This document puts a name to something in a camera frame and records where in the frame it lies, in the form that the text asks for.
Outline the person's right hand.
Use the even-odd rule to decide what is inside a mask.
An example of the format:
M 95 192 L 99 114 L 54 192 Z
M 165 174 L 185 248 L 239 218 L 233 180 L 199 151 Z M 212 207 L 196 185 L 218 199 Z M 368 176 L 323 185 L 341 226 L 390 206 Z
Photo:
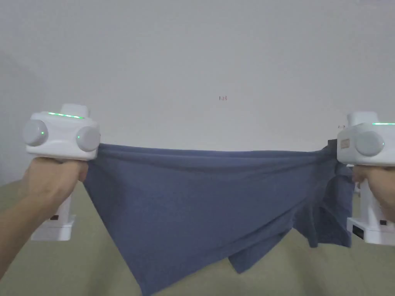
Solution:
M 353 167 L 353 181 L 367 180 L 373 196 L 377 199 L 383 215 L 395 222 L 395 168 L 380 166 Z

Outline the person's left hand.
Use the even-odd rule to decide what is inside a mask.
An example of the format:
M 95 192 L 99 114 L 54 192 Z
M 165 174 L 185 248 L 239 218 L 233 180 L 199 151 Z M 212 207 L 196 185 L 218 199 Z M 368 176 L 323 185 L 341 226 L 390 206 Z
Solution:
M 48 219 L 71 195 L 76 184 L 85 180 L 87 172 L 85 161 L 60 163 L 51 158 L 34 158 L 22 179 L 22 195 Z

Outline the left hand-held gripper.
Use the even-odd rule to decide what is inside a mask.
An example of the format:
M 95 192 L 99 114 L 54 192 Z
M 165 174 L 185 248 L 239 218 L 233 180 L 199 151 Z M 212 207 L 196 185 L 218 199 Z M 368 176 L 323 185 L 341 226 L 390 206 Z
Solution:
M 43 111 L 31 115 L 23 129 L 26 151 L 37 157 L 58 161 L 90 161 L 97 157 L 100 126 L 90 117 L 87 106 L 64 104 L 60 112 Z M 67 198 L 49 220 L 31 236 L 33 241 L 68 241 L 75 216 Z

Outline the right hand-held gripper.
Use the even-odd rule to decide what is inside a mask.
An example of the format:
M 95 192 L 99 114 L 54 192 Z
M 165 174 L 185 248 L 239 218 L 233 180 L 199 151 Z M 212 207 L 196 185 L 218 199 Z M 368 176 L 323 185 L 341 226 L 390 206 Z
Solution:
M 375 112 L 354 112 L 347 119 L 337 139 L 327 141 L 327 150 L 337 151 L 337 160 L 346 165 L 393 167 L 395 124 L 379 122 Z M 360 216 L 348 218 L 347 230 L 366 243 L 395 244 L 394 223 L 384 217 L 367 180 L 360 185 Z

